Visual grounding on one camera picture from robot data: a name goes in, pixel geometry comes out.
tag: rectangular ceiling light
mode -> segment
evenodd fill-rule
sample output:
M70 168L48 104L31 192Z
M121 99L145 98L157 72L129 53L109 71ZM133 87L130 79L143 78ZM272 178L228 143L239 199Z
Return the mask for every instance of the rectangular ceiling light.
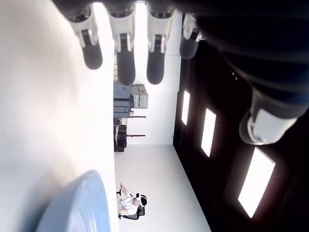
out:
M183 114L182 114L182 121L185 125L187 125L188 121L189 103L190 103L190 93L185 91L183 94Z
M201 147L208 157L211 155L211 144L215 123L216 114L214 114L210 109L206 109Z
M262 199L275 164L259 148L254 149L245 183L238 197L250 218L253 217Z

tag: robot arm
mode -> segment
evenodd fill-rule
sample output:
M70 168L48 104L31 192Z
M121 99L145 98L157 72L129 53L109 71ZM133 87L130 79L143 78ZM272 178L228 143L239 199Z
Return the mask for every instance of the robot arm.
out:
M94 0L53 0L79 38L86 65L102 64ZM109 14L118 78L124 85L135 80L135 1L98 0ZM309 107L309 22L307 3L282 6L258 1L148 0L147 78L159 84L175 9L188 12L183 22L180 54L192 58L199 41L218 47L227 63L253 88L251 109L240 123L239 134L248 144L277 142Z

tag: office chair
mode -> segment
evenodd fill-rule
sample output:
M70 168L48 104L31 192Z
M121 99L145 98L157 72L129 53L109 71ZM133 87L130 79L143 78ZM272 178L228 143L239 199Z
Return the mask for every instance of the office chair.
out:
M138 220L140 218L140 216L144 216L145 215L145 207L141 207L139 206L139 208L137 209L136 214L134 215L118 215L119 219L121 219L121 217L124 217L126 219L130 219L130 220Z

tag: blue object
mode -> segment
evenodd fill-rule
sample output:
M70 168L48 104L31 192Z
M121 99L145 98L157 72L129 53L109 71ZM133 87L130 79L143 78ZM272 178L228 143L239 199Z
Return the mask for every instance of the blue object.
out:
M36 232L110 232L104 185L98 172L75 179L52 200Z

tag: black ceiling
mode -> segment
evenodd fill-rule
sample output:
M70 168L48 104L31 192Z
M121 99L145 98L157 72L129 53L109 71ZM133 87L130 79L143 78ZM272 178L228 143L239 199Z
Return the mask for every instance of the black ceiling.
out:
M184 90L191 95L187 126ZM254 150L238 133L251 93L214 47L200 43L192 60L182 60L174 147L213 232L309 231L308 112L279 142L259 146L276 166L253 218L238 202ZM210 158L200 148L206 108L217 115Z

